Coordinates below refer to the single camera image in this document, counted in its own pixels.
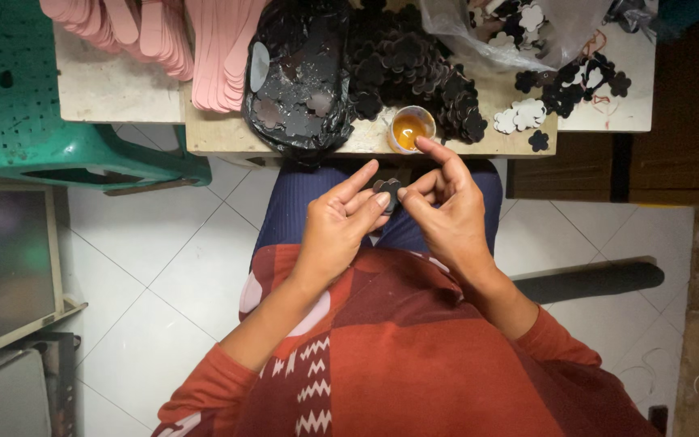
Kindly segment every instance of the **blue ribbed pants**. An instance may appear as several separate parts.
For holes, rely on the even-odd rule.
[[[306,169],[298,164],[286,162],[280,170],[277,183],[274,184],[266,218],[258,234],[255,252],[260,247],[272,244],[300,243],[304,235],[306,208],[309,202],[322,196],[336,184],[345,181],[365,162],[358,159],[333,159],[317,169]],[[484,195],[485,234],[490,253],[494,253],[503,196],[500,176],[495,166],[487,159],[472,159],[465,163],[471,170],[471,177]],[[366,235],[361,246],[374,245]],[[382,228],[382,234],[375,247],[428,252],[419,225],[400,207]]]

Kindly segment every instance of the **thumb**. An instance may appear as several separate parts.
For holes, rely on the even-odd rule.
[[[401,200],[403,209],[412,216],[415,222],[420,226],[427,223],[432,214],[437,211],[431,204],[425,200],[422,194],[417,190],[407,190],[406,188],[398,189],[398,199]]]
[[[365,235],[368,229],[379,219],[384,209],[390,203],[390,193],[383,191],[369,197],[349,218],[350,227],[354,232]]]

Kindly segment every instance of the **floor tile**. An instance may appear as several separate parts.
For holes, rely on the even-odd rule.
[[[496,263],[510,276],[586,264],[596,253],[549,201],[518,201],[496,237]]]
[[[605,257],[603,253],[598,252],[589,263],[604,263],[606,261],[608,261],[607,257]]]
[[[124,124],[117,130],[117,136],[121,139],[133,144],[143,145],[144,147],[154,148],[155,150],[161,150],[161,148],[152,142],[150,138],[141,133],[133,124]]]
[[[222,202],[203,187],[109,197],[69,188],[74,232],[148,285]]]
[[[638,209],[634,204],[552,201],[556,208],[600,249]]]
[[[669,303],[663,311],[663,316],[674,328],[684,333],[684,325],[686,324],[686,301],[689,299],[689,283],[681,289],[673,302]]]
[[[278,168],[251,170],[226,201],[242,217],[260,229],[278,174]]]
[[[215,341],[149,290],[78,367],[77,377],[151,429]]]
[[[78,437],[148,437],[152,430],[116,407],[81,381],[76,381]]]
[[[641,293],[663,311],[689,281],[693,222],[692,208],[639,208],[600,252],[610,260],[655,257],[665,282]]]
[[[150,290],[215,340],[239,324],[258,230],[224,204],[155,279]]]
[[[491,159],[490,162],[498,170],[498,176],[500,176],[500,183],[503,185],[503,203],[500,203],[500,218],[503,216],[517,203],[517,199],[507,199],[506,198],[506,169],[509,163],[508,159]]]
[[[51,326],[83,338],[77,363],[91,352],[144,291],[144,285],[111,262],[71,230],[58,227],[61,283],[64,294],[88,307]]]
[[[209,166],[212,169],[212,183],[209,189],[221,199],[228,197],[234,188],[247,176],[250,169],[240,165],[231,164],[214,156],[209,157]]]
[[[639,292],[555,303],[549,313],[612,369],[659,316]]]
[[[137,130],[139,130],[145,137],[150,141],[157,144],[160,150],[170,151],[177,150],[180,148],[180,144],[177,142],[177,134],[174,130],[174,124],[134,124]]]
[[[682,341],[660,316],[612,369],[644,417],[651,406],[668,406],[668,435],[673,435]]]

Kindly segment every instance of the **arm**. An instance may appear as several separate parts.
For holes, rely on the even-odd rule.
[[[565,352],[572,348],[589,351],[496,266],[485,238],[484,198],[460,157],[427,138],[418,137],[416,145],[441,168],[398,190],[398,198],[422,229],[430,252],[461,283],[466,301],[507,338],[519,340],[536,359],[575,359],[580,355]],[[538,356],[530,352],[536,348],[542,351]]]
[[[377,161],[370,161],[309,203],[301,252],[290,276],[207,353],[159,411],[163,423],[154,435],[188,425],[208,426],[218,435],[233,430],[247,393],[277,345],[352,263],[364,235],[387,222],[381,214],[390,194],[359,192],[377,168]]]

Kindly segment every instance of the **wooden table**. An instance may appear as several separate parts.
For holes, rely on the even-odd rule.
[[[459,141],[447,145],[462,155],[527,158],[553,155],[557,130],[561,132],[647,132],[651,129],[655,45],[642,33],[627,34],[617,24],[601,27],[607,44],[601,50],[633,81],[627,98],[611,97],[598,104],[582,102],[568,119],[550,115],[541,126],[549,134],[549,150],[534,153],[527,139],[534,132],[501,134],[492,118],[514,100],[538,97],[540,90],[525,95],[513,88],[514,74],[478,72],[480,112],[488,120],[485,139],[476,144]],[[107,55],[56,26],[58,87],[61,116],[69,121],[93,123],[187,124],[188,148],[199,155],[217,155],[233,162],[278,155],[262,143],[236,114],[196,110],[189,103],[190,84],[165,76],[158,65],[140,64],[128,55]],[[607,95],[608,85],[596,92]],[[386,109],[375,122],[355,121],[355,132],[337,153],[388,155],[384,141],[393,109]]]

